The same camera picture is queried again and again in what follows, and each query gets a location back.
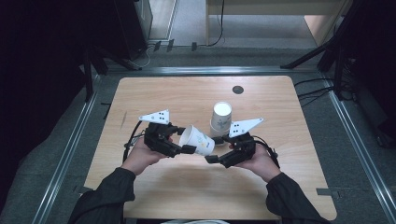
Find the black curtain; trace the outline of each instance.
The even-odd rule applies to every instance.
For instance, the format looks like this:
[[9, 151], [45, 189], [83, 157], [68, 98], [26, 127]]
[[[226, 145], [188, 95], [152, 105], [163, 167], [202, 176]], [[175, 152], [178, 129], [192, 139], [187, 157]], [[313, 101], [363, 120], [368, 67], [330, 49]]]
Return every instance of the black curtain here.
[[[81, 16], [44, 1], [0, 3], [0, 206], [20, 160], [42, 143], [85, 84]], [[65, 18], [74, 18], [69, 22]]]
[[386, 136], [381, 145], [396, 147], [396, 5], [391, 0], [366, 5], [361, 26], [354, 30], [352, 72], [375, 99], [364, 98], [366, 92], [360, 102], [378, 133]]

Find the black stand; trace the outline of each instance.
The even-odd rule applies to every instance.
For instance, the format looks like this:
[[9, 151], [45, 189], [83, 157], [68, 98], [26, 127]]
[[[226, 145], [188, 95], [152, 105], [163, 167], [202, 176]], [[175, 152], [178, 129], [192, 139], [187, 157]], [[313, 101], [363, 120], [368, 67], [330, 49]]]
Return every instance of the black stand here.
[[347, 40], [353, 35], [353, 26], [360, 24], [357, 21], [360, 19], [357, 14], [360, 11], [363, 1], [364, 0], [353, 1], [351, 8], [344, 17], [344, 20], [341, 23], [339, 29], [329, 41], [308, 52], [303, 57], [297, 59], [292, 63], [280, 65], [280, 68], [293, 69], [324, 51], [324, 54], [321, 57], [317, 68], [319, 72], [327, 72], [332, 67], [332, 64], [336, 62], [334, 73], [334, 92], [337, 95], [338, 99], [342, 100], [343, 98], [341, 96], [341, 81], [343, 75], [343, 68], [345, 65], [346, 45], [348, 42]]
[[115, 63], [125, 67], [130, 71], [141, 70], [140, 67], [136, 68], [131, 64], [128, 64], [123, 59], [109, 53], [105, 49], [92, 47], [91, 45], [86, 46], [84, 52], [84, 73], [85, 73], [85, 88], [86, 88], [86, 96], [85, 102], [88, 102], [93, 95], [93, 84], [92, 84], [92, 70], [91, 64], [95, 68], [96, 72], [100, 75], [106, 75], [108, 71], [108, 67], [103, 59], [103, 57], [107, 57]]

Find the person's arm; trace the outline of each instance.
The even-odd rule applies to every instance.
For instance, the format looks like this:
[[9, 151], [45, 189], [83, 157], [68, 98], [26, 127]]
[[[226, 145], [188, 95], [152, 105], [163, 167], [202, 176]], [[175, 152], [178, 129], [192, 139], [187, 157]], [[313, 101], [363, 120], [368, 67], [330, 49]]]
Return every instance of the person's arm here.
[[126, 161], [103, 179], [97, 190], [84, 193], [68, 223], [120, 223], [125, 202], [134, 200], [134, 180], [151, 164], [165, 158], [151, 151], [140, 138]]
[[256, 153], [249, 161], [243, 161], [236, 167], [252, 171], [267, 182], [268, 210], [282, 217], [282, 223], [319, 224], [330, 223], [321, 217], [311, 202], [305, 197], [300, 186], [282, 173], [271, 160], [263, 146], [256, 145]]

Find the wooden table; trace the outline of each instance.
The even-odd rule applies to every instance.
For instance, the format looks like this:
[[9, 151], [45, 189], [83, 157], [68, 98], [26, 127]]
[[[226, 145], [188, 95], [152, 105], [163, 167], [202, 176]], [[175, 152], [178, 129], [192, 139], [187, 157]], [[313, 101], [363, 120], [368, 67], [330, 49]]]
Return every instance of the wooden table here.
[[[338, 18], [352, 0], [226, 0], [224, 15], [305, 15], [318, 46], [331, 34]], [[206, 44], [209, 44], [209, 16], [221, 15], [222, 0], [206, 0]]]
[[[234, 86], [244, 88], [233, 93]], [[281, 170], [296, 180], [327, 219], [335, 219], [318, 156], [291, 79], [278, 77], [127, 77], [120, 81], [85, 186], [96, 189], [121, 165], [123, 145], [138, 117], [169, 109], [178, 127], [209, 133], [213, 105], [226, 101], [233, 120], [264, 117], [251, 134], [262, 137], [279, 154]], [[143, 122], [138, 131], [148, 126]], [[179, 136], [173, 136], [178, 143]], [[223, 155], [227, 146], [216, 147]], [[265, 205], [265, 183], [248, 170], [208, 164], [199, 155], [177, 155], [150, 166], [134, 182], [134, 202], [124, 214], [134, 218], [279, 219]]]

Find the gray floor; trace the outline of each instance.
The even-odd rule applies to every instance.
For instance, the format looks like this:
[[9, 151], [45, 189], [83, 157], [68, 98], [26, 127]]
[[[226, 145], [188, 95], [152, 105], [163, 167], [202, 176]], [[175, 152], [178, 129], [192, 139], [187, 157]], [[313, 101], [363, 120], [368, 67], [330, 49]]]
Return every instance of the gray floor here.
[[[220, 36], [220, 16], [210, 16], [209, 43]], [[205, 0], [177, 2], [171, 35], [176, 46], [204, 45]], [[304, 16], [241, 16], [224, 15], [222, 39], [216, 47], [310, 49], [317, 45], [309, 32]]]
[[[186, 43], [191, 42], [191, 40], [190, 37], [186, 38]], [[95, 88], [97, 97], [92, 112], [88, 117], [87, 124], [46, 223], [66, 223], [78, 199], [76, 187], [82, 186], [85, 181], [93, 153], [105, 124], [104, 116], [108, 106], [101, 103], [112, 102], [121, 78], [159, 75], [159, 68], [166, 72], [163, 75], [171, 76], [172, 71], [176, 71], [172, 67], [181, 67], [185, 71], [183, 75], [192, 76], [199, 75], [195, 73], [196, 70], [192, 67], [202, 70], [203, 66], [264, 66], [269, 70], [278, 71], [277, 68], [280, 64], [291, 62], [314, 48], [308, 45], [305, 48], [293, 45], [285, 47], [282, 41], [280, 40], [278, 45], [269, 46], [266, 49], [254, 47], [230, 48], [226, 46], [217, 48], [200, 47], [196, 51], [191, 51], [188, 47], [173, 48], [171, 51], [167, 51], [165, 47], [158, 51], [150, 49], [148, 51], [149, 58], [147, 55], [142, 55], [140, 59], [135, 61], [135, 63], [147, 65], [141, 72], [129, 72], [117, 64], [110, 63], [108, 75], [100, 77], [101, 83]], [[252, 75], [288, 75], [294, 82], [320, 77], [319, 73], [313, 72], [315, 71], [313, 65], [318, 62], [319, 57], [300, 67], [300, 70], [306, 68], [311, 72], [298, 72], [299, 69], [297, 69], [296, 72], [292, 73], [285, 71]], [[299, 86], [296, 90], [298, 93], [303, 93], [321, 87], [323, 87], [322, 82], [312, 82]], [[64, 153], [69, 136], [78, 121], [84, 106], [84, 97], [84, 90], [82, 90], [64, 113], [51, 136], [35, 148], [23, 161], [13, 187], [8, 194], [7, 205], [0, 216], [0, 223], [32, 222], [41, 199], [44, 197], [45, 190]], [[396, 150], [384, 149], [377, 145], [375, 134], [358, 104], [345, 102], [345, 106], [354, 120], [361, 139], [370, 152], [376, 167], [394, 194], [396, 167], [393, 163]], [[303, 107], [303, 111], [337, 209], [338, 217], [332, 223], [389, 223], [330, 97], [326, 95], [319, 98], [314, 103]]]
[[169, 38], [177, 0], [149, 0], [152, 24], [149, 39], [166, 40]]

